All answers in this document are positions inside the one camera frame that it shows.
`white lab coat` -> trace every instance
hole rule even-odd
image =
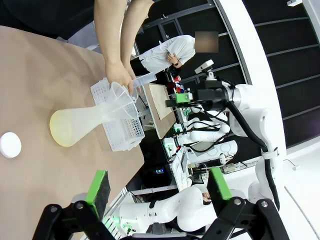
[[[157,74],[172,64],[167,61],[167,55],[177,55],[180,63],[185,64],[195,55],[195,38],[182,35],[171,38],[139,56],[142,65],[151,73]]]

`person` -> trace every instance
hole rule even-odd
[[[171,38],[130,61],[136,76],[157,74],[170,66],[179,69],[196,54],[195,38],[181,35]]]
[[[94,20],[108,81],[133,92],[130,56],[136,34],[159,0],[0,0],[0,25],[69,39]]]
[[[208,192],[202,193],[203,203],[211,203],[211,197]]]

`wooden board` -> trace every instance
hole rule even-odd
[[[101,54],[0,26],[0,136],[16,133],[19,156],[0,155],[0,239],[32,239],[44,207],[67,207],[107,170],[111,202],[144,163],[140,147],[112,152],[102,125],[72,147],[49,130],[59,109],[94,106],[90,86],[105,76]]]
[[[150,112],[152,114],[152,118],[154,120],[156,133],[158,134],[159,139],[163,139],[165,137],[165,135],[167,134],[167,132],[169,131],[169,129],[173,126],[173,124],[175,124],[176,116],[175,116],[174,112],[171,112],[167,116],[165,116],[165,118],[160,120],[159,115],[157,113],[155,101],[152,98],[152,94],[150,91],[150,85],[158,85],[158,84],[149,83],[149,84],[144,85],[143,89],[144,89],[144,93],[145,93],[145,96],[146,96],[146,99],[147,99],[147,102],[148,102],[148,105],[150,108]],[[166,89],[166,86],[163,85],[163,88],[165,90],[167,100],[169,100],[169,95],[168,95],[168,91]]]

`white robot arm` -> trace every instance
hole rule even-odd
[[[189,163],[201,164],[209,160],[219,159],[220,164],[223,166],[234,157],[237,151],[238,146],[236,141],[227,141],[214,145],[214,148],[204,152],[201,155],[196,155],[194,152],[189,154]]]
[[[194,112],[200,112],[202,107],[199,105],[197,107],[192,107]],[[200,121],[199,118],[195,117],[187,122],[182,124],[175,124],[174,129],[176,132],[180,134],[176,137],[167,137],[164,139],[165,149],[167,154],[172,157],[176,154],[177,150],[186,145],[191,145],[197,142],[215,142],[215,141],[223,141],[224,136],[230,132],[230,127],[226,122],[228,121],[227,116],[223,112],[218,112],[215,110],[209,111],[209,114],[216,116],[219,119],[211,118],[211,121]],[[231,152],[237,152],[237,144],[231,144],[232,149]],[[206,162],[214,159],[218,159],[220,155],[215,156],[213,158],[212,154],[206,155],[208,158],[203,159],[201,162]]]
[[[195,186],[154,203],[123,204],[112,217],[120,219],[119,226],[126,235],[145,233],[151,224],[168,223],[175,217],[183,231],[193,232],[217,218],[212,203],[204,205],[202,192]]]
[[[200,68],[206,74],[206,81],[193,93],[186,93],[185,98],[177,96],[176,101],[166,101],[167,107],[197,107],[201,105],[203,111],[216,121],[218,117],[209,114],[208,110],[230,111],[230,128],[237,136],[249,137],[261,148],[262,156],[255,171],[258,181],[249,188],[249,200],[274,199],[280,208],[275,181],[279,182],[279,172],[286,155],[279,142],[278,133],[283,131],[281,121],[274,116],[268,107],[268,99],[261,97],[254,86],[248,84],[234,85],[229,81],[214,75],[212,61],[207,61]]]

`white bottle cap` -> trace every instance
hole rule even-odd
[[[8,159],[12,159],[21,151],[21,141],[13,132],[7,132],[0,138],[0,152]]]

